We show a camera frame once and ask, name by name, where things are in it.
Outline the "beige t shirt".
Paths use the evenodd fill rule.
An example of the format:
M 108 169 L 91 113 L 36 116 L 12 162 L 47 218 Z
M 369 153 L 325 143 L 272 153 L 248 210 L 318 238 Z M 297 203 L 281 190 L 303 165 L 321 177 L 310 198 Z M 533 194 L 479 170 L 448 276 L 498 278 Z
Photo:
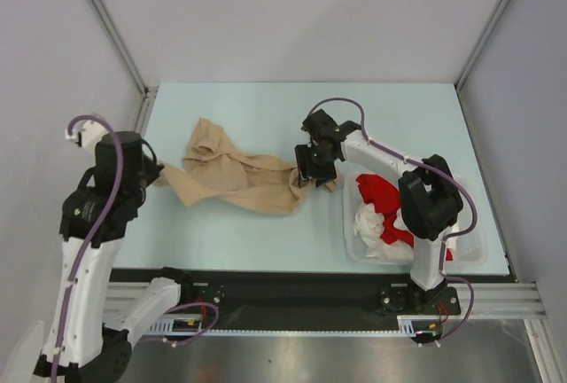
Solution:
M 163 164 L 156 187 L 168 187 L 186 206 L 219 199 L 253 212 L 292 215 L 313 182 L 299 185 L 297 164 L 269 154 L 238 150 L 220 125 L 201 118 L 193 130 L 183 165 Z

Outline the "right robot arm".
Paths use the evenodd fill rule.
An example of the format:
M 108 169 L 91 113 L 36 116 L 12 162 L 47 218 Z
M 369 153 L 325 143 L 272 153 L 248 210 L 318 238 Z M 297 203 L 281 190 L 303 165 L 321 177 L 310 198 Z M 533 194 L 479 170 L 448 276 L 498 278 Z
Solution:
M 302 122 L 309 142 L 295 146 L 299 186 L 317 187 L 338 177 L 335 162 L 348 161 L 382 176 L 398 186 L 400 217 L 416 239 L 410 277 L 415 286 L 408 291 L 410 306 L 429 313 L 440 303 L 446 284 L 442 236 L 457 223 L 463 209 L 458 184 L 445 159 L 438 155 L 412 164 L 410 159 L 372 141 L 362 125 L 354 121 L 336 123 L 324 110 L 310 113 Z

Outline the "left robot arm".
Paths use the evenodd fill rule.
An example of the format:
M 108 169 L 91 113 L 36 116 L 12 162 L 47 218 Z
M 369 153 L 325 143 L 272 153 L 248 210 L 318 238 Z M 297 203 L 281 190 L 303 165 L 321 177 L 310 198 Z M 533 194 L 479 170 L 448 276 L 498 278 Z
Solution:
M 187 274 L 164 268 L 142 295 L 104 318 L 111 271 L 126 229 L 163 169 L 154 154 L 144 153 L 146 145 L 134 131 L 103 135 L 94 146 L 94 166 L 63 203 L 62 278 L 35 376 L 115 382 L 135 345 L 162 315 L 171 308 L 184 312 L 195 303 L 195 289 L 185 284 Z

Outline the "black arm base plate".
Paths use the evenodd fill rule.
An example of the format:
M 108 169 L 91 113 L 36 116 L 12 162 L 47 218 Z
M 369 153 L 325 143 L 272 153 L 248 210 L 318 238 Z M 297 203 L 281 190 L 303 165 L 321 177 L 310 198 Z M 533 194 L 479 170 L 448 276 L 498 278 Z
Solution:
M 435 316 L 461 314 L 456 290 L 446 282 L 424 291 L 407 274 L 293 273 L 246 271 L 187 271 L 116 269 L 113 283 L 148 283 L 156 277 L 179 280 L 183 312 L 214 313 L 223 317 L 245 308 L 354 309 L 380 316 Z

